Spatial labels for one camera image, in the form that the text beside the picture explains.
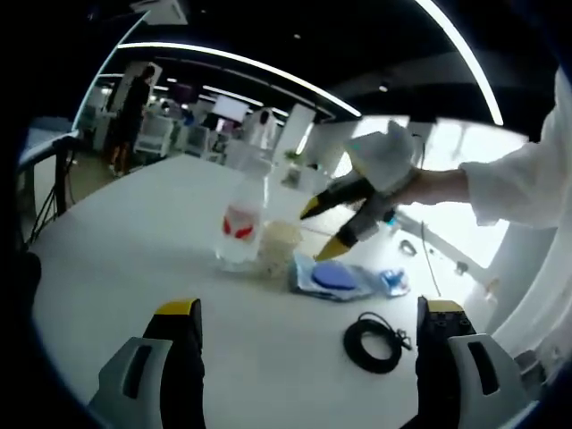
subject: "plastic bottle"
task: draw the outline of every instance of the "plastic bottle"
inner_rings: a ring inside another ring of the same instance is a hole
[[[260,231],[268,201],[271,164],[259,157],[247,160],[245,176],[233,192],[221,222],[216,258],[224,271],[252,269],[260,246]]]

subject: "black shirt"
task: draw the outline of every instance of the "black shirt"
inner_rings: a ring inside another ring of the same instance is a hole
[[[140,118],[143,106],[149,99],[149,86],[140,77],[135,78],[131,83],[131,88],[125,97],[121,116],[124,118]]]

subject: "plastic cup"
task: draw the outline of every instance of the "plastic cup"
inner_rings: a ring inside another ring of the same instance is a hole
[[[275,221],[265,225],[258,249],[258,269],[272,279],[286,277],[296,246],[302,241],[299,227]]]

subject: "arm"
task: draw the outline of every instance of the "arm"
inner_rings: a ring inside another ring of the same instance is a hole
[[[148,84],[144,84],[141,90],[141,116],[145,117],[145,108],[147,107],[147,102],[149,101],[149,92],[151,88]]]
[[[540,143],[526,144],[488,164],[466,163],[449,172],[419,171],[394,198],[396,204],[470,202],[480,224],[506,219],[539,227],[556,225],[570,183],[567,145],[571,142],[566,136],[571,97],[560,74],[556,106],[544,121]]]

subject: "chair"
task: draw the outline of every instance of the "chair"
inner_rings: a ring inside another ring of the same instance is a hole
[[[187,133],[187,140],[184,144],[185,154],[198,156],[199,158],[208,151],[208,136],[210,130],[206,127],[190,127]]]
[[[147,152],[167,156],[171,145],[172,119],[146,114],[143,127],[137,136],[133,152]]]

